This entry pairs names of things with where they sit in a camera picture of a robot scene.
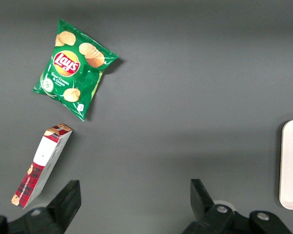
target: gray background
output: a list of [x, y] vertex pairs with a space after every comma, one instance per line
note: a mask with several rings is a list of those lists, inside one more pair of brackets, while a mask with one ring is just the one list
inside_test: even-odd
[[[32, 93], [58, 19], [120, 56], [87, 120]], [[179, 234], [190, 179], [245, 216], [278, 200], [280, 142], [293, 119], [293, 1], [0, 1], [0, 214], [11, 221], [79, 179], [67, 234]], [[46, 128], [74, 129], [45, 189], [10, 204]]]

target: cardboard box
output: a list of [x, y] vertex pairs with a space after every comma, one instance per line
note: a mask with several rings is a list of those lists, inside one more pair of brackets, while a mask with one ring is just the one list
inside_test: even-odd
[[11, 200], [12, 204], [24, 209], [41, 193], [72, 132], [63, 123], [45, 131], [33, 163]]

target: plaid pattern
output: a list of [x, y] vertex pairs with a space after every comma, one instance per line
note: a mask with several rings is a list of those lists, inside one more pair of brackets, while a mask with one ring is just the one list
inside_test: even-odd
[[19, 197], [19, 206], [22, 208], [25, 207], [27, 201], [29, 200], [29, 197], [34, 190], [43, 169], [44, 166], [40, 166], [33, 162], [33, 171], [29, 175], [26, 174], [18, 189], [16, 190], [15, 194]]
[[64, 134], [72, 131], [72, 129], [70, 127], [68, 127], [67, 125], [65, 125], [63, 123], [60, 123], [58, 125], [55, 125], [55, 126], [53, 126], [52, 128], [49, 128], [49, 129], [55, 129], [55, 130], [58, 130], [59, 131], [59, 135], [56, 134], [56, 133], [54, 133], [52, 135], [49, 135], [49, 136], [44, 135], [46, 138], [54, 141], [55, 143], [58, 143], [58, 141], [60, 139], [60, 136], [63, 136]]

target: lay's chip bag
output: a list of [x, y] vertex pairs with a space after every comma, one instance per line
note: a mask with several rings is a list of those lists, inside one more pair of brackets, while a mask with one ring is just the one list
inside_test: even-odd
[[33, 92], [60, 101], [84, 121], [103, 71], [117, 58], [60, 19], [53, 54]]

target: lay's logo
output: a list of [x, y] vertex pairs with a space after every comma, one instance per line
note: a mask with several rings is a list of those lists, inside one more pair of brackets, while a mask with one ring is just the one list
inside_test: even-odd
[[80, 62], [73, 52], [64, 50], [54, 56], [53, 65], [61, 75], [70, 77], [78, 71]]

